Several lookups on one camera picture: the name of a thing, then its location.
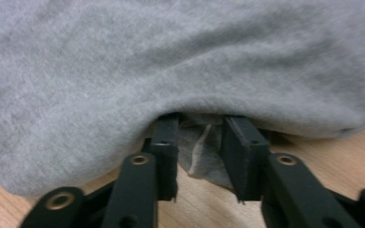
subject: light gray fabric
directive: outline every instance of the light gray fabric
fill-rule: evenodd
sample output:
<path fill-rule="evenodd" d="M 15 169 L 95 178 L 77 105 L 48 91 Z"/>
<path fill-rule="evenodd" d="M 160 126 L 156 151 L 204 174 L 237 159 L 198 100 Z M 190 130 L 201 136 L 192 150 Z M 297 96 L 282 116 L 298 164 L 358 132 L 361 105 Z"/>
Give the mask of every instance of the light gray fabric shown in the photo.
<path fill-rule="evenodd" d="M 97 178 L 177 111 L 307 138 L 364 129 L 365 1 L 0 0 L 0 184 L 11 193 Z M 218 116 L 185 118 L 182 166 L 228 184 Z"/>

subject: wooden table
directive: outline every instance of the wooden table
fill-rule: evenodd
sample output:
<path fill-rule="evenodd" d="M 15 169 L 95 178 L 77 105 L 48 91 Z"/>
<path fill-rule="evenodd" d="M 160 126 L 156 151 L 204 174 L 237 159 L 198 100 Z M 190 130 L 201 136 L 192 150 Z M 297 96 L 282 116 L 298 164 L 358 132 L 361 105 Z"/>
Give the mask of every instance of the wooden table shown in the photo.
<path fill-rule="evenodd" d="M 328 188 L 356 199 L 365 188 L 365 131 L 341 140 L 303 141 L 275 136 L 272 151 L 300 157 Z M 111 181 L 116 171 L 83 188 L 91 192 Z M 259 204 L 237 203 L 234 195 L 180 170 L 177 203 L 160 202 L 160 227 L 264 227 Z M 18 227 L 36 199 L 13 196 L 0 187 L 0 227 Z"/>

